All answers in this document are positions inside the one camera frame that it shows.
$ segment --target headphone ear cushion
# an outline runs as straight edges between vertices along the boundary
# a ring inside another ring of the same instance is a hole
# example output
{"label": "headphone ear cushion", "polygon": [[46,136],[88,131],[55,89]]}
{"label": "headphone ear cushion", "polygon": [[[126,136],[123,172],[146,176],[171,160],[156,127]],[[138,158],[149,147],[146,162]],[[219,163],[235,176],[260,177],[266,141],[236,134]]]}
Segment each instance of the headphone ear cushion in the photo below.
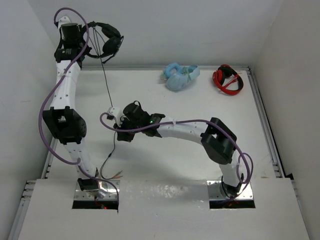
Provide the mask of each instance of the headphone ear cushion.
{"label": "headphone ear cushion", "polygon": [[103,57],[115,54],[121,45],[121,38],[111,37],[102,47]]}
{"label": "headphone ear cushion", "polygon": [[101,27],[102,33],[106,35],[108,39],[111,39],[113,37],[121,38],[120,32],[110,24],[100,23],[100,27]]}

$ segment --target white wall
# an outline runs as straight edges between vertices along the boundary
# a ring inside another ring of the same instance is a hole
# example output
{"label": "white wall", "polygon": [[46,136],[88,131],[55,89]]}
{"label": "white wall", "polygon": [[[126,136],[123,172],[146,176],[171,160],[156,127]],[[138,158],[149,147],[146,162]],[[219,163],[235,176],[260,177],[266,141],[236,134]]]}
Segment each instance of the white wall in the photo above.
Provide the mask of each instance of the white wall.
{"label": "white wall", "polygon": [[312,239],[320,239],[319,11],[317,0],[285,0],[254,71]]}
{"label": "white wall", "polygon": [[47,151],[37,129],[38,112],[55,84],[56,67],[54,46],[26,0],[2,1],[0,22],[0,240],[4,240],[26,180],[41,176]]}
{"label": "white wall", "polygon": [[[28,0],[53,43],[52,14],[78,10],[124,35],[109,65],[252,65],[283,0]],[[72,13],[72,20],[81,23]],[[85,64],[99,61],[86,59]]]}

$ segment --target white table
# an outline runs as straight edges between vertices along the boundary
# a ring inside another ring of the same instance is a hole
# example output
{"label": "white table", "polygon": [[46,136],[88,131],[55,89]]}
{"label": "white table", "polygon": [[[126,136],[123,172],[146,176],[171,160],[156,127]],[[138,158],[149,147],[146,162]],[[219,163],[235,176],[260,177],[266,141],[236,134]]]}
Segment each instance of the white table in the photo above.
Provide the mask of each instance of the white table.
{"label": "white table", "polygon": [[[179,120],[220,118],[253,158],[255,209],[210,210],[205,180],[220,179],[221,171],[204,148],[141,133],[131,143],[116,142],[105,167],[109,176],[123,170],[119,214],[71,209],[76,169],[54,159],[49,162],[48,179],[35,184],[19,239],[307,240],[291,182],[276,178],[270,142],[267,144],[246,71],[240,72],[244,89],[227,96],[212,83],[214,69],[202,69],[200,77],[180,92],[166,89],[159,80],[159,69],[109,70],[106,74],[116,107],[138,100],[150,114],[163,113]],[[114,133],[99,122],[109,106],[103,72],[81,72],[76,110],[86,120],[86,143],[98,168],[113,147]],[[56,151],[70,159],[59,143]]]}

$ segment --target blue headphones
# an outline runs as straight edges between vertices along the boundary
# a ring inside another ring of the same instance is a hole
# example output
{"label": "blue headphones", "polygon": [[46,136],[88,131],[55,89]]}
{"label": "blue headphones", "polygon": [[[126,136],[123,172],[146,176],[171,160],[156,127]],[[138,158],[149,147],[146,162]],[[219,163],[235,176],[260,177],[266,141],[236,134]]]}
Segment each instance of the blue headphones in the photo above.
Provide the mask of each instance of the blue headphones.
{"label": "blue headphones", "polygon": [[167,78],[166,86],[171,91],[177,92],[183,89],[190,81],[196,79],[200,75],[198,66],[182,67],[174,62],[169,64],[163,73]]}

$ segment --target black headphones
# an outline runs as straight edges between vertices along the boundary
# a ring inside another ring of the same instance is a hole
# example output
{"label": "black headphones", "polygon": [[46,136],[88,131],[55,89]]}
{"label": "black headphones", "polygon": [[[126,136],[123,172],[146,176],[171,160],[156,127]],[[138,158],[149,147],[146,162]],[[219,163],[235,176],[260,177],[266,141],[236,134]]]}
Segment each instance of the black headphones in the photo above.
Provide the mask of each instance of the black headphones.
{"label": "black headphones", "polygon": [[[107,23],[102,22],[90,22],[88,23],[89,28],[95,28],[95,27],[101,27],[102,33],[109,38],[108,41],[105,42],[105,44],[102,47],[102,54],[101,55],[94,55],[91,53],[87,53],[90,58],[99,59],[99,58],[105,58],[110,56],[107,60],[103,61],[102,63],[105,64],[109,59],[113,58],[117,52],[119,51],[119,48],[124,40],[124,36],[121,36],[120,32],[113,26]],[[82,27],[82,36],[87,31],[86,26]]]}

